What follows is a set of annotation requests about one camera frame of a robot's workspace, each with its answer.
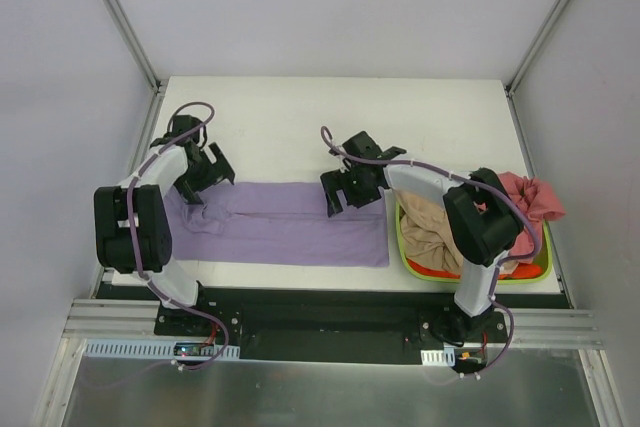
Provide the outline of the purple t shirt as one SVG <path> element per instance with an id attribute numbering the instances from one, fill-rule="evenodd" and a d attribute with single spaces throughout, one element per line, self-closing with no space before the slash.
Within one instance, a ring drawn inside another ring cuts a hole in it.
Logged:
<path id="1" fill-rule="evenodd" d="M 219 184 L 188 205 L 164 197 L 173 255 L 183 261 L 320 267 L 389 265 L 387 211 L 378 200 L 329 217 L 318 183 Z"/>

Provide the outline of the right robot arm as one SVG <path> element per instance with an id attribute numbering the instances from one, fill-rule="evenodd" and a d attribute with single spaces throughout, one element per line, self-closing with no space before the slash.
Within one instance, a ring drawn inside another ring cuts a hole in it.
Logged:
<path id="1" fill-rule="evenodd" d="M 402 260 L 458 276 L 450 329 L 461 341 L 476 339 L 486 328 L 484 314 L 493 307 L 501 267 L 528 226 L 497 174 L 487 168 L 456 174 L 412 159 L 399 147 L 383 150 L 366 132 L 341 146 L 328 128 L 321 137 L 343 163 L 321 177 L 329 215 L 342 211 L 340 195 L 361 208 L 392 192 Z"/>

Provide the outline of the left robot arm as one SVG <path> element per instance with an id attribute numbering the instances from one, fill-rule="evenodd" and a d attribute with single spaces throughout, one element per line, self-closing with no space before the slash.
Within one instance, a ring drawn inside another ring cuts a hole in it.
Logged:
<path id="1" fill-rule="evenodd" d="M 218 144 L 207 140 L 205 121 L 176 115 L 126 179 L 98 188 L 93 197 L 99 263 L 140 279 L 163 307 L 179 309 L 176 322 L 191 336 L 209 329 L 212 314 L 201 305 L 199 282 L 173 257 L 164 197 L 175 189 L 186 205 L 202 206 L 201 192 L 235 181 Z"/>

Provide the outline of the beige t shirt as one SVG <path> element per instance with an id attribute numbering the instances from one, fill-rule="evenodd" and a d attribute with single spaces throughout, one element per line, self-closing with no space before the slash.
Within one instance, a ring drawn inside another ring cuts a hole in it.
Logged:
<path id="1" fill-rule="evenodd" d="M 461 275 L 464 258 L 455 245 L 445 209 L 408 191 L 394 194 L 405 257 L 429 269 Z"/>

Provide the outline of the green plastic basket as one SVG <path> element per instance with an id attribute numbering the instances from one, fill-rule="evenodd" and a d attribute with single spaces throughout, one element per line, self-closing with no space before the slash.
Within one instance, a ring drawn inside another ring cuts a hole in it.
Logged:
<path id="1" fill-rule="evenodd" d="M 400 239 L 400 234 L 399 234 L 399 226 L 398 226 L 398 222 L 399 222 L 399 213 L 400 213 L 400 208 L 396 203 L 395 206 L 395 231 L 396 231 L 396 240 L 397 240 L 397 245 L 398 245 L 398 250 L 399 250 L 399 255 L 400 255 L 400 259 L 404 265 L 404 267 L 406 268 L 406 270 L 411 273 L 408 268 L 405 265 L 405 260 L 407 259 L 404 255 L 404 248 L 402 246 L 402 241 Z M 424 281 L 429 281 L 429 282 L 436 282 L 436 283 L 449 283 L 449 284 L 459 284 L 461 281 L 465 281 L 465 282 L 470 282 L 472 283 L 472 285 L 474 286 L 479 286 L 479 285 L 485 285 L 485 286 L 489 286 L 491 284 L 492 281 L 496 281 L 499 285 L 526 285 L 526 284 L 534 284 L 534 283 L 538 283 L 541 282 L 543 280 L 545 280 L 552 271 L 552 260 L 551 260 L 551 254 L 550 254 L 550 240 L 549 240 L 549 228 L 548 228 L 548 222 L 545 222 L 543 225 L 543 236 L 542 236 L 542 240 L 539 240 L 540 242 L 540 250 L 538 251 L 538 253 L 536 254 L 536 256 L 531 259 L 525 259 L 525 260 L 511 260 L 507 263 L 505 263 L 505 265 L 503 266 L 499 266 L 497 264 L 497 262 L 495 260 L 491 261 L 489 265 L 485 266 L 485 265 L 476 265 L 473 262 L 471 262 L 468 259 L 465 259 L 464 257 L 464 262 L 463 262 L 463 268 L 462 268 L 462 273 L 460 275 L 460 279 L 457 282 L 451 282 L 451 281 L 443 281 L 442 279 L 433 279 L 433 280 L 425 280 L 422 278 L 417 277 L 416 275 L 412 274 L 414 277 L 420 279 L 420 280 L 424 280 Z M 518 263 L 526 263 L 526 264 L 537 264 L 540 265 L 541 267 L 543 267 L 546 272 L 545 274 L 537 279 L 534 282 L 528 281 L 528 282 L 500 282 L 499 281 L 499 275 L 503 272 L 510 272 L 514 267 L 517 266 Z"/>

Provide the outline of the pink t shirt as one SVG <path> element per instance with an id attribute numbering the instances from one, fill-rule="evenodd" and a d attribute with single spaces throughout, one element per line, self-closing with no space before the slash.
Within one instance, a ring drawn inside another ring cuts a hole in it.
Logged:
<path id="1" fill-rule="evenodd" d="M 500 173 L 498 177 L 511 201 L 534 228 L 539 240 L 542 240 L 545 222 L 557 221 L 566 215 L 560 199 L 548 182 L 512 172 Z"/>

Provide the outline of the orange t shirt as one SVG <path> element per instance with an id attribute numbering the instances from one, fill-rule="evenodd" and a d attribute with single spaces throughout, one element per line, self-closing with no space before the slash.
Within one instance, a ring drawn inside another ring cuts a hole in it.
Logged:
<path id="1" fill-rule="evenodd" d="M 433 270 L 419 265 L 418 263 L 406 259 L 405 265 L 408 270 L 419 278 L 425 280 L 442 279 L 443 281 L 457 282 L 459 274 L 452 274 L 442 270 Z M 500 282 L 534 282 L 545 274 L 546 270 L 537 264 L 518 263 L 510 272 L 503 272 L 499 275 Z"/>

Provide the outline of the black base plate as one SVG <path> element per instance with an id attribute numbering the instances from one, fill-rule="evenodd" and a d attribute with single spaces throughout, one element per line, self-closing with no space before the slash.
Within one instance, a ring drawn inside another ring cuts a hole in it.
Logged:
<path id="1" fill-rule="evenodd" d="M 497 344 L 506 317 L 465 321 L 450 293 L 204 288 L 199 315 L 155 307 L 157 336 L 213 338 L 245 360 L 416 365 L 444 341 Z"/>

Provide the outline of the aluminium front rail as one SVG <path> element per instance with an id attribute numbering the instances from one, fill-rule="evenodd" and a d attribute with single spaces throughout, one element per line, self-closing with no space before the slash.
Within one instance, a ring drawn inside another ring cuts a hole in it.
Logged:
<path id="1" fill-rule="evenodd" d="M 73 302 L 67 317 L 65 337 L 159 340 L 202 340 L 209 327 L 199 334 L 195 328 L 171 326 L 159 314 L 160 304 L 141 300 L 85 299 Z M 512 333 L 517 348 L 599 350 L 604 347 L 594 317 L 575 309 L 512 309 L 500 311 L 487 328 L 496 344 Z"/>

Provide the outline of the right aluminium frame post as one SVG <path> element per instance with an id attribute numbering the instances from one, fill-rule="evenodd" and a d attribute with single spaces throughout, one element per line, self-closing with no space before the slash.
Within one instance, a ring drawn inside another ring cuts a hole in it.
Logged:
<path id="1" fill-rule="evenodd" d="M 512 98 L 530 70 L 533 62 L 549 40 L 553 30 L 562 19 L 565 11 L 573 0 L 554 0 L 549 11 L 538 27 L 534 37 L 528 45 L 523 57 L 518 63 L 513 75 L 505 83 L 505 93 Z"/>

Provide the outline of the aluminium frame post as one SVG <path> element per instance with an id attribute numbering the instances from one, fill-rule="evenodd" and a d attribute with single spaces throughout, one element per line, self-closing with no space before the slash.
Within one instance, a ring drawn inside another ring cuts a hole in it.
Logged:
<path id="1" fill-rule="evenodd" d="M 553 30 L 562 19 L 565 11 L 573 0 L 554 0 L 549 11 L 538 27 L 534 37 L 528 45 L 523 57 L 518 63 L 513 75 L 505 83 L 505 93 L 512 98 L 530 70 L 533 62 L 549 40 Z"/>
<path id="2" fill-rule="evenodd" d="M 102 0 L 102 2 L 145 82 L 153 92 L 159 92 L 163 86 L 162 79 L 152 66 L 121 1 Z"/>

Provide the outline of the left aluminium frame post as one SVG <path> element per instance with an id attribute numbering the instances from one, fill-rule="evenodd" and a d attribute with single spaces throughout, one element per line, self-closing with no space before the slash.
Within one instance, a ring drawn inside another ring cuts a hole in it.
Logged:
<path id="1" fill-rule="evenodd" d="M 163 86 L 162 79 L 152 66 L 121 1 L 102 0 L 102 2 L 145 82 L 153 92 L 159 92 Z"/>

